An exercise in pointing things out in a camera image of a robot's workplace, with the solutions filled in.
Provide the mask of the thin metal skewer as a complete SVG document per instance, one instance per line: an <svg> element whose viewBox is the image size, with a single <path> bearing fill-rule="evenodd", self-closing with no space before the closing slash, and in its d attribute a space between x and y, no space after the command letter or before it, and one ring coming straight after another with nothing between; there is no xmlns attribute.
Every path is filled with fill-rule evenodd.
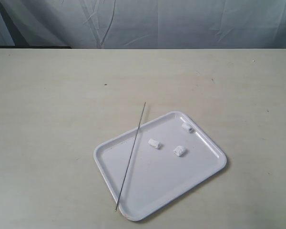
<svg viewBox="0 0 286 229"><path fill-rule="evenodd" d="M140 119L139 119L139 124L137 126L137 129L136 129L136 132L135 132L135 135L134 135L133 145L132 145L131 152L130 152L130 155L129 155L129 160L128 160L127 167L126 167L126 170L125 170L125 173L124 173L123 181L122 181L122 184L121 184L121 188L120 188L120 191L119 191L119 195L118 195L118 199L117 199L117 202L116 202L116 205L115 205L114 212L117 212L117 210L118 210L118 206L119 206L119 203L120 203L123 187L124 187L124 184L125 184L125 180L126 180L127 173L128 173L128 170L129 170L130 162L131 162L131 159L132 159L135 143L136 143L136 140L137 140L137 136L138 136L140 127L141 127L141 123L142 123L145 107L146 107L146 102L144 102L144 104L143 104L141 116L140 116Z"/></svg>

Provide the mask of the white foam piece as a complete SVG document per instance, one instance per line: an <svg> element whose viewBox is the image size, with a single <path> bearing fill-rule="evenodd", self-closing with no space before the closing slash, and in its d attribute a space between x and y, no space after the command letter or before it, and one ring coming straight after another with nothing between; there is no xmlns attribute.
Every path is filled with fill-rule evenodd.
<svg viewBox="0 0 286 229"><path fill-rule="evenodd" d="M160 141L152 139L152 138L148 140L148 144L155 149L161 149L162 147L162 143Z"/></svg>
<svg viewBox="0 0 286 229"><path fill-rule="evenodd" d="M177 146L174 149L174 153L176 156L181 157L186 152L186 148L184 146Z"/></svg>
<svg viewBox="0 0 286 229"><path fill-rule="evenodd" d="M188 123L183 123L182 128L188 133L192 133L194 130L193 127Z"/></svg>

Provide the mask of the white plastic tray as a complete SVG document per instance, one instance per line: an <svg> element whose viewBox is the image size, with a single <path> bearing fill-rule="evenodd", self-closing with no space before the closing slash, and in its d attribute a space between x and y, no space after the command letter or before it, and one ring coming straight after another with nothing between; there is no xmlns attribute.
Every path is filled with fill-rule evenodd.
<svg viewBox="0 0 286 229"><path fill-rule="evenodd" d="M188 133L183 123L193 127ZM117 202L136 129L97 146L94 160ZM148 144L152 138L161 149ZM177 146L186 152L178 157ZM123 187L119 210L139 221L222 170L224 152L186 114L172 111L141 125Z"/></svg>

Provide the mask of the grey backdrop cloth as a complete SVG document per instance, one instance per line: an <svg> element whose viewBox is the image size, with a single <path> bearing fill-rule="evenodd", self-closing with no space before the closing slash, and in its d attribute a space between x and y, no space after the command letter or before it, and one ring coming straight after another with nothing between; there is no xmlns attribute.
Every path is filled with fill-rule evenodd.
<svg viewBox="0 0 286 229"><path fill-rule="evenodd" d="M0 46L286 49L286 0L0 0Z"/></svg>

